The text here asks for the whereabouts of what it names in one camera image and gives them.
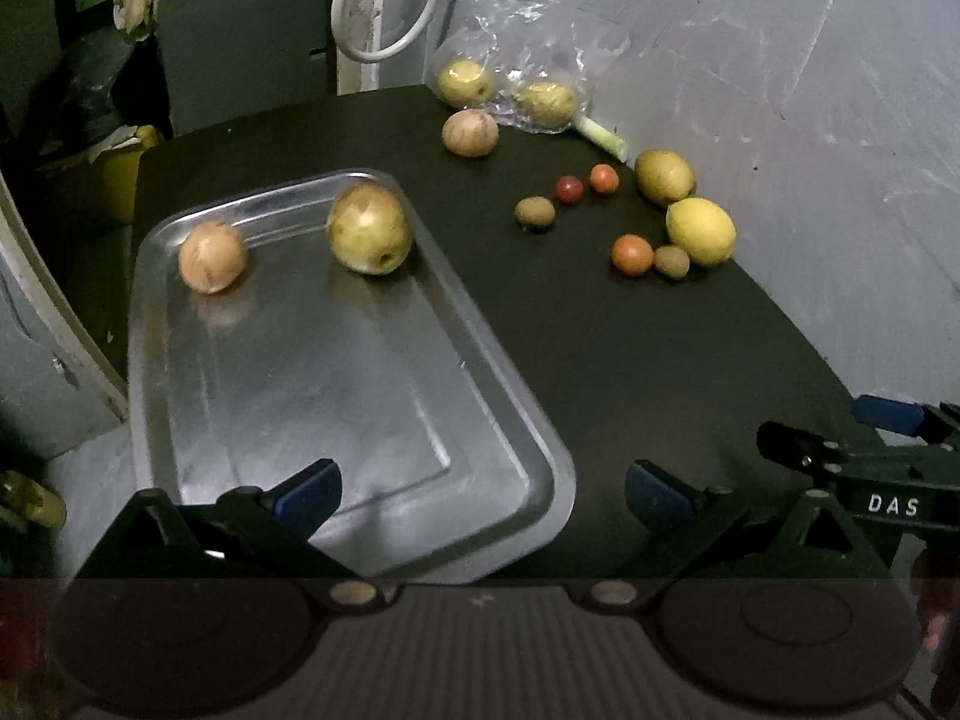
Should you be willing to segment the brown kiwi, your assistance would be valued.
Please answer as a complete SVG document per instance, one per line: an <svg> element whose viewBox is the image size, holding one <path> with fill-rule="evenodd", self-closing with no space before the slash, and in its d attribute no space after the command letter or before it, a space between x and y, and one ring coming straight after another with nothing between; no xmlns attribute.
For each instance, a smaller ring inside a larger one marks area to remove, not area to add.
<svg viewBox="0 0 960 720"><path fill-rule="evenodd" d="M675 281L683 280L692 266L690 255L676 245L663 245L654 250L652 263L661 275Z"/></svg>
<svg viewBox="0 0 960 720"><path fill-rule="evenodd" d="M547 229L555 224L556 208L550 199L532 195L519 200L514 207L514 219L519 226L527 229Z"/></svg>

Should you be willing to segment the large yellow lemon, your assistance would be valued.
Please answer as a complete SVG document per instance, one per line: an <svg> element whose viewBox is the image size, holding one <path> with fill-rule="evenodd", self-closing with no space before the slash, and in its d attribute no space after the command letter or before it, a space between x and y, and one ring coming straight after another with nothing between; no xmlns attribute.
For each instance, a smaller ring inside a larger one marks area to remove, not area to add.
<svg viewBox="0 0 960 720"><path fill-rule="evenodd" d="M732 259L737 228L727 211L701 197L688 197L667 207L665 227L670 242L685 250L690 260L713 268Z"/></svg>

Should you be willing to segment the large orange tangerine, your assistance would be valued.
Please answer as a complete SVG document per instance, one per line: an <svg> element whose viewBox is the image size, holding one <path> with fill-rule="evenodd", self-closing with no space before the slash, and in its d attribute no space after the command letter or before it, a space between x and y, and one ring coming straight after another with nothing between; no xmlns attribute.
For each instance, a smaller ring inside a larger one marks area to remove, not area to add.
<svg viewBox="0 0 960 720"><path fill-rule="evenodd" d="M654 263L654 249L645 238L623 234L612 245L610 261L622 275L638 278L646 275Z"/></svg>

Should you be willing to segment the yellow-green pear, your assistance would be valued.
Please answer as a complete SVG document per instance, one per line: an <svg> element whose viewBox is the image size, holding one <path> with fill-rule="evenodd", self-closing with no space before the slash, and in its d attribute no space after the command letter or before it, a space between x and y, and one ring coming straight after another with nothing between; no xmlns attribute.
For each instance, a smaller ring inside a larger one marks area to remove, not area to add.
<svg viewBox="0 0 960 720"><path fill-rule="evenodd" d="M693 167L674 151L643 151L636 158L635 174L640 192L658 205L672 205L692 197L697 190L697 174Z"/></svg>

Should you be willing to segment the small orange tangerine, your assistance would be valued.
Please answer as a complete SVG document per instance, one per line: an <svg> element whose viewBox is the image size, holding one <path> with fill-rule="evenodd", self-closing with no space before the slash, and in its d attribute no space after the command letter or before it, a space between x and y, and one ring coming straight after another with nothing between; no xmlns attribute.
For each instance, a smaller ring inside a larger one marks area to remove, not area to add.
<svg viewBox="0 0 960 720"><path fill-rule="evenodd" d="M597 195L612 195L620 187L620 176L610 164L596 164L589 172L589 185Z"/></svg>

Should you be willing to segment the dark red plum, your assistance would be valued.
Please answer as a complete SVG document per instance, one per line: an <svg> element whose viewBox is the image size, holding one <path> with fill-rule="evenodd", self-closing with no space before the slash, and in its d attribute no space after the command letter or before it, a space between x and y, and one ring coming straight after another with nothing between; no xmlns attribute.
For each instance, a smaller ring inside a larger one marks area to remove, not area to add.
<svg viewBox="0 0 960 720"><path fill-rule="evenodd" d="M579 177L562 176L555 185L555 199L565 205L579 203L584 197L584 184Z"/></svg>

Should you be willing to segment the silver metal tray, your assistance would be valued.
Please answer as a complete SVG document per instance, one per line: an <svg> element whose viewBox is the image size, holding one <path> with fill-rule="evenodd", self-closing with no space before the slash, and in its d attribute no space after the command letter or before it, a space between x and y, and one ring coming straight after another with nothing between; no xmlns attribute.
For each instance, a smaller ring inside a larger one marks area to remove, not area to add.
<svg viewBox="0 0 960 720"><path fill-rule="evenodd" d="M268 489L331 458L342 504L318 550L361 575L467 583L550 543L573 511L568 449L423 223L394 273L332 255L345 169L192 208L140 245L128 330L137 483L179 504ZM244 273L190 289L179 247L229 224Z"/></svg>

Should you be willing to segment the tan round fruit on tray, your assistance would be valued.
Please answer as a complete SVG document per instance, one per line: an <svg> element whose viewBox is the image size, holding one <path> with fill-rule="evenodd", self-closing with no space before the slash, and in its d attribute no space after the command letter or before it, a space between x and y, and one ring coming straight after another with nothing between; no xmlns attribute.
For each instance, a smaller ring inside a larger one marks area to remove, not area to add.
<svg viewBox="0 0 960 720"><path fill-rule="evenodd" d="M229 224L197 224L179 247L178 265L184 283L195 293L217 294L244 273L244 241Z"/></svg>

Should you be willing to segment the green-brown pear on tray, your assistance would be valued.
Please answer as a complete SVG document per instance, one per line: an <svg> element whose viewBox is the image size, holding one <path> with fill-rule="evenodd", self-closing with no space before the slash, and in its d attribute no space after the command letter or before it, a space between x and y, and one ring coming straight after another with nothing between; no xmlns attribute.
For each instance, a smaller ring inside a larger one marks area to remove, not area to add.
<svg viewBox="0 0 960 720"><path fill-rule="evenodd" d="M404 205L374 182L357 182L338 195L327 216L325 234L343 266L373 277L397 270L413 244Z"/></svg>

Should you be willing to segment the green onion stalk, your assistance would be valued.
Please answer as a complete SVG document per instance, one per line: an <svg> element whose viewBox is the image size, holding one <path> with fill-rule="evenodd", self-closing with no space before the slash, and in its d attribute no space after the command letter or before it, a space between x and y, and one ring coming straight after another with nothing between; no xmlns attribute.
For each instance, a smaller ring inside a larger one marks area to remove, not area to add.
<svg viewBox="0 0 960 720"><path fill-rule="evenodd" d="M578 115L573 121L574 128L590 143L603 149L620 163L628 161L628 145L617 132L604 127L587 115Z"/></svg>

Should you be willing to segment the yellow bin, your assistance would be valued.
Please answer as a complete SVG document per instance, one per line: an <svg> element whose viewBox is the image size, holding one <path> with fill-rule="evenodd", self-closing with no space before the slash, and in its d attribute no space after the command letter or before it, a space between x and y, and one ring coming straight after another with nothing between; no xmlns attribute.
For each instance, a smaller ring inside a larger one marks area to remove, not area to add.
<svg viewBox="0 0 960 720"><path fill-rule="evenodd" d="M153 125L124 125L88 149L96 190L117 221L133 223L140 161L160 141Z"/></svg>

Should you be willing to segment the right pear in bag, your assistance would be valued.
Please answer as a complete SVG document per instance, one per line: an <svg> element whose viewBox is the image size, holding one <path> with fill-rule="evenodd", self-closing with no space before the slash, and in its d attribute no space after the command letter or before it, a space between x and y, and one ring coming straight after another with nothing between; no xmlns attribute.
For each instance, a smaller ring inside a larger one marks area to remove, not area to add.
<svg viewBox="0 0 960 720"><path fill-rule="evenodd" d="M578 93L565 83L542 80L514 93L517 110L536 127L565 128L579 109Z"/></svg>

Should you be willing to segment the pear in bag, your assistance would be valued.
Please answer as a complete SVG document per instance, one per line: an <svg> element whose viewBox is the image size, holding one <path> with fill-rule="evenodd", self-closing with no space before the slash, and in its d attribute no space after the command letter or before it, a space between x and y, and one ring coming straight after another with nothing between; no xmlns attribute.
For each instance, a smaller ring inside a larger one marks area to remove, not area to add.
<svg viewBox="0 0 960 720"><path fill-rule="evenodd" d="M455 109L478 107L496 93L491 71L472 59L455 59L444 65L436 78L439 98Z"/></svg>
<svg viewBox="0 0 960 720"><path fill-rule="evenodd" d="M514 93L517 110L536 127L565 128L579 109L578 93L565 83L542 80Z"/></svg>

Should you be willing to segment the left pear in bag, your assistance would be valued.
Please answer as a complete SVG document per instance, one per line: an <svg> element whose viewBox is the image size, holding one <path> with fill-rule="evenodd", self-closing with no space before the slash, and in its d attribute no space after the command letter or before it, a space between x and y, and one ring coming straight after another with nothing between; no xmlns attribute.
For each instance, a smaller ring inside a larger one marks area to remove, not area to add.
<svg viewBox="0 0 960 720"><path fill-rule="evenodd" d="M472 59L455 59L444 65L436 78L439 98L455 109L478 107L496 93L491 71Z"/></svg>

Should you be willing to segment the dark grey box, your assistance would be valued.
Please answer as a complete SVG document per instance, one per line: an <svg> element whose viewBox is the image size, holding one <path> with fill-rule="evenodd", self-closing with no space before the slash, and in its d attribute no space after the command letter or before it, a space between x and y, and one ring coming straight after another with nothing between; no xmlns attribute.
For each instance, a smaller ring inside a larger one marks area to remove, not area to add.
<svg viewBox="0 0 960 720"><path fill-rule="evenodd" d="M178 135L335 91L329 0L156 0Z"/></svg>

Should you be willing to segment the clear plastic bag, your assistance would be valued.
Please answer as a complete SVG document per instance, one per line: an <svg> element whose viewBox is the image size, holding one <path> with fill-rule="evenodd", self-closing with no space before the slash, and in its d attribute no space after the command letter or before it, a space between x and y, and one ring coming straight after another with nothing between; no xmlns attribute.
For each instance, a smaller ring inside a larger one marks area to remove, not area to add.
<svg viewBox="0 0 960 720"><path fill-rule="evenodd" d="M455 59L472 59L491 71L496 93L488 103L464 109L482 109L498 124L524 132L556 135L576 130L578 115L594 119L590 106L597 82L631 44L619 26L563 0L438 2L451 5L454 20L431 56L428 88L439 98L436 78L441 68ZM565 83L578 93L578 112L565 128L536 127L517 110L514 93L542 80Z"/></svg>

